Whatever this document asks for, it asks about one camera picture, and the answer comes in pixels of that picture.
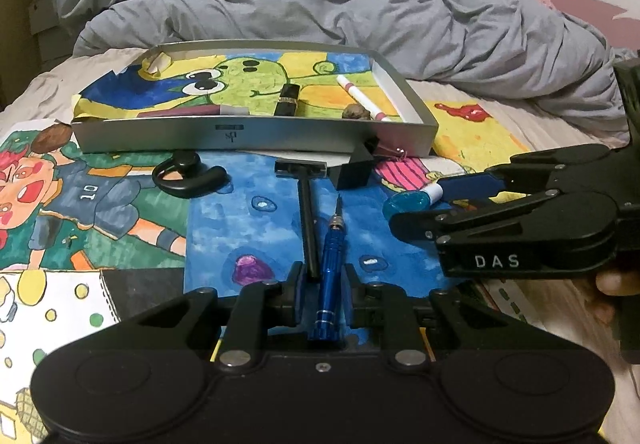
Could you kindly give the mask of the right hand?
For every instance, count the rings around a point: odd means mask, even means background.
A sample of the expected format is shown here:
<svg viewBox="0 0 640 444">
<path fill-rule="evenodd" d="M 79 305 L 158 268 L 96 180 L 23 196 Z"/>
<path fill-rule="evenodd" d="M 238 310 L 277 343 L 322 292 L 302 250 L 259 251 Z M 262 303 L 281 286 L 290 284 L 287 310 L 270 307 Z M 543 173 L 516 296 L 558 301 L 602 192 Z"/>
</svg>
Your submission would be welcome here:
<svg viewBox="0 0 640 444">
<path fill-rule="evenodd" d="M 604 296 L 596 306 L 596 316 L 605 325 L 611 324 L 614 319 L 614 298 L 638 296 L 640 291 L 640 279 L 638 271 L 603 271 L 596 277 L 596 287 Z"/>
</svg>

